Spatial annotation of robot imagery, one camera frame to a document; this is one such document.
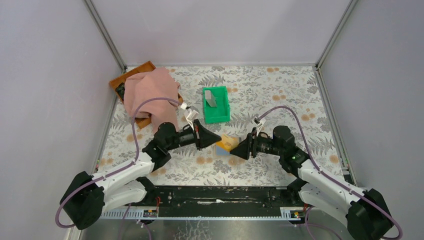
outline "floral patterned surface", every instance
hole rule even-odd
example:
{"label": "floral patterned surface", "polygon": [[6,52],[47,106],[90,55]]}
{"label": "floral patterned surface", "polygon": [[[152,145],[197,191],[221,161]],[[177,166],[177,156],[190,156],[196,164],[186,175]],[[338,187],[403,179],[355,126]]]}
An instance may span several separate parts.
{"label": "floral patterned surface", "polygon": [[[310,66],[290,67],[167,67],[170,75],[181,84],[179,93],[184,101],[199,109],[198,119],[218,135],[246,137],[254,127],[252,118],[266,110],[287,105],[299,117],[315,160],[333,174],[341,175],[334,140],[330,130],[315,75]],[[229,122],[205,124],[202,88],[226,86],[230,103]],[[182,110],[177,111],[179,128],[187,124]],[[304,149],[294,117],[278,109],[266,117],[263,132],[272,134],[277,125],[287,125]],[[153,138],[152,126],[137,128],[137,140],[143,148]],[[194,145],[171,151],[172,159],[148,178],[155,185],[207,186],[287,186],[295,177],[286,173],[278,157],[259,154],[244,160],[236,156],[216,156],[215,146],[197,151]],[[135,156],[130,118],[124,105],[117,101],[112,124],[105,142],[99,171]]]}

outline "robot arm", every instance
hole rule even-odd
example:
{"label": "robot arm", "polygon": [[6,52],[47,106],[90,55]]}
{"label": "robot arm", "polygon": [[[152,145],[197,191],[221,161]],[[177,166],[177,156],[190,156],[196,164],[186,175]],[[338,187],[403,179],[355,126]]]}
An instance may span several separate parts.
{"label": "robot arm", "polygon": [[[258,132],[254,127],[230,154],[248,160],[255,158],[258,152],[279,156],[279,163],[287,172],[297,177],[287,188],[293,195],[309,205],[313,205],[344,224],[356,240],[379,240],[393,223],[361,197],[352,194],[359,193],[390,215],[383,196],[376,190],[364,190],[354,186],[340,177],[324,170],[319,164],[319,170],[312,163],[310,156],[298,148],[295,137],[287,126],[276,126],[272,137],[264,132]],[[328,175],[337,179],[342,186],[331,181]]]}
{"label": "robot arm", "polygon": [[171,159],[168,151],[189,144],[195,144],[200,150],[221,140],[220,136],[204,128],[198,119],[189,123],[179,132],[172,123],[162,123],[153,140],[130,164],[126,161],[93,175],[88,175],[85,171],[77,174],[60,200],[61,204],[82,185],[95,179],[102,179],[79,190],[64,204],[63,209],[75,226],[80,230],[85,229],[108,210],[141,202],[151,185],[144,176],[161,168]]}

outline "yellow object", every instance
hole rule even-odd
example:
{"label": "yellow object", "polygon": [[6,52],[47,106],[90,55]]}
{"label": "yellow object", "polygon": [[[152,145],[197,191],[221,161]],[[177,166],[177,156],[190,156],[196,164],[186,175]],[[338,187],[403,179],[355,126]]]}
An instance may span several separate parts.
{"label": "yellow object", "polygon": [[221,141],[217,142],[216,145],[229,152],[239,145],[239,138],[223,134],[221,135]]}

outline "white wall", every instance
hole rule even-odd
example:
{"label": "white wall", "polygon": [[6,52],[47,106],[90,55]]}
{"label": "white wall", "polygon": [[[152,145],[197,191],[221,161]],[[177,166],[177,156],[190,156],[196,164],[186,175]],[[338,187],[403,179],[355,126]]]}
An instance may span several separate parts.
{"label": "white wall", "polygon": [[405,240],[423,235],[423,10],[359,1],[322,67],[356,178],[383,194]]}
{"label": "white wall", "polygon": [[94,0],[127,65],[315,63],[349,0]]}
{"label": "white wall", "polygon": [[82,0],[1,1],[0,239],[63,239],[59,200],[92,170],[119,72]]}

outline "gray floor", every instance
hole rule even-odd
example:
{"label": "gray floor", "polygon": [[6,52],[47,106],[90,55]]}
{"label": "gray floor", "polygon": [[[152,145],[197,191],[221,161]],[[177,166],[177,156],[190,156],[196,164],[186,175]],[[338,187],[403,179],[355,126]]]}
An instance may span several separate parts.
{"label": "gray floor", "polygon": [[[310,222],[325,223],[336,231],[343,240],[353,240],[346,228],[331,216],[313,209]],[[121,220],[100,219],[83,231],[81,240],[116,240]],[[311,240],[306,228],[293,227],[287,221],[186,221],[157,220],[148,225],[154,240]],[[126,220],[123,225],[122,240],[148,240],[145,228],[134,220]],[[317,240],[337,240],[328,231],[312,227]]]}

